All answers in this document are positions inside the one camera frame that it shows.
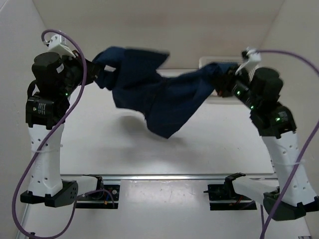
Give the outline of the dark blue denim trousers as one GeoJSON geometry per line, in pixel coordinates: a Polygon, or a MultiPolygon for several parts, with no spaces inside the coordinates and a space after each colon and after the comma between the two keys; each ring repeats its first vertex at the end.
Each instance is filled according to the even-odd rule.
{"type": "Polygon", "coordinates": [[[214,91],[216,66],[204,66],[176,77],[165,77],[157,69],[168,52],[109,47],[93,63],[113,67],[103,70],[96,84],[112,92],[115,106],[144,115],[152,133],[170,138],[192,117],[214,91]]]}

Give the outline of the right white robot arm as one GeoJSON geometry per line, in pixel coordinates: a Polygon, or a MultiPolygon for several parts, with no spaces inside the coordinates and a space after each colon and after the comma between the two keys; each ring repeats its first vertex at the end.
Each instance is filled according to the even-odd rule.
{"type": "Polygon", "coordinates": [[[218,80],[219,96],[232,94],[250,110],[257,129],[273,162],[279,186],[269,187],[244,173],[229,175],[224,194],[229,199],[248,197],[263,205],[275,221],[291,221],[319,209],[319,197],[311,187],[305,168],[299,164],[297,127],[291,111],[279,101],[283,81],[271,68],[258,68],[253,78],[245,69],[230,67],[218,80]]]}

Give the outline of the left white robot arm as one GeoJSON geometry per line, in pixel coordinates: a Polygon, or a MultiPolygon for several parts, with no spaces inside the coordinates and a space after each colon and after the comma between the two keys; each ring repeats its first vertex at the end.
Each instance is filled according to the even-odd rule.
{"type": "Polygon", "coordinates": [[[74,107],[69,98],[82,84],[97,77],[99,69],[82,58],[46,52],[37,55],[31,67],[35,79],[27,89],[25,121],[31,140],[32,165],[30,183],[20,195],[27,204],[43,203],[48,207],[63,207],[74,203],[80,195],[93,199],[103,197],[105,188],[98,175],[83,175],[63,180],[60,174],[60,149],[67,112],[74,107]]]}

